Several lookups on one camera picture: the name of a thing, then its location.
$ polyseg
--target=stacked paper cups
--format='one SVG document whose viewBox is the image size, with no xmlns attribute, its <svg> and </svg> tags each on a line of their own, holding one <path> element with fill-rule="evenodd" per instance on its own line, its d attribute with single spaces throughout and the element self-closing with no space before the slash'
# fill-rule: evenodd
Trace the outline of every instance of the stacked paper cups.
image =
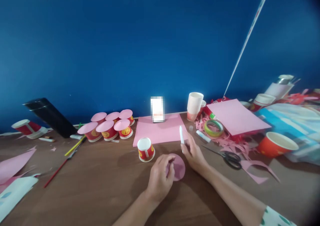
<svg viewBox="0 0 320 226">
<path fill-rule="evenodd" d="M 199 92 L 191 92 L 189 94 L 188 106 L 187 106 L 187 119 L 189 121 L 195 121 L 198 112 L 201 108 L 201 103 L 203 100 L 203 94 Z"/>
</svg>

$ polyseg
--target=tape roll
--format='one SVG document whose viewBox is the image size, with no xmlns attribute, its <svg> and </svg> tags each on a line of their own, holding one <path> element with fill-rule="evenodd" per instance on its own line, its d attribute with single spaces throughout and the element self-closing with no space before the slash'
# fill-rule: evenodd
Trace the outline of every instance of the tape roll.
<svg viewBox="0 0 320 226">
<path fill-rule="evenodd" d="M 219 129 L 218 132 L 212 131 L 208 126 L 215 126 Z M 204 131 L 211 137 L 218 138 L 222 135 L 224 132 L 224 126 L 222 125 L 221 122 L 218 122 L 216 120 L 207 120 L 204 124 Z"/>
</svg>

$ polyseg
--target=black thermos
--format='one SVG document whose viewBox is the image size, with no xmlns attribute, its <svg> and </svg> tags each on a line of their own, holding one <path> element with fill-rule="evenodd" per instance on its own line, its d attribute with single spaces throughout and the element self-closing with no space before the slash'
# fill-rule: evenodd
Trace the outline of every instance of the black thermos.
<svg viewBox="0 0 320 226">
<path fill-rule="evenodd" d="M 76 128 L 52 105 L 46 98 L 38 98 L 24 103 L 30 111 L 34 112 L 46 124 L 52 127 L 64 138 L 77 132 Z"/>
</svg>

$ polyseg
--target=phone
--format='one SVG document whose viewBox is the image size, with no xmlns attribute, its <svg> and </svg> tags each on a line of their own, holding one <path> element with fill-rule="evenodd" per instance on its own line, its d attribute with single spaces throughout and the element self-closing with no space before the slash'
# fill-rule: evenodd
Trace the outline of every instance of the phone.
<svg viewBox="0 0 320 226">
<path fill-rule="evenodd" d="M 154 123 L 164 122 L 164 98 L 151 97 L 151 117 Z"/>
</svg>

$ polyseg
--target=yellow pencil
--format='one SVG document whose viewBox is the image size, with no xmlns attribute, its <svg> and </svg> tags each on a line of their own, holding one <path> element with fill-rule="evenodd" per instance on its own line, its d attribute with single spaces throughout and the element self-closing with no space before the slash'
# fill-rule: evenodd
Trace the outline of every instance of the yellow pencil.
<svg viewBox="0 0 320 226">
<path fill-rule="evenodd" d="M 65 154 L 65 156 L 67 156 L 69 153 L 71 153 L 71 152 L 82 142 L 82 140 L 84 140 L 85 137 L 86 137 L 86 136 L 83 136 L 82 139 L 80 139 L 79 142 L 77 142 L 77 144 L 76 144 L 75 146 L 73 146 L 73 147 L 69 150 L 69 152 L 67 152 L 67 153 Z"/>
</svg>

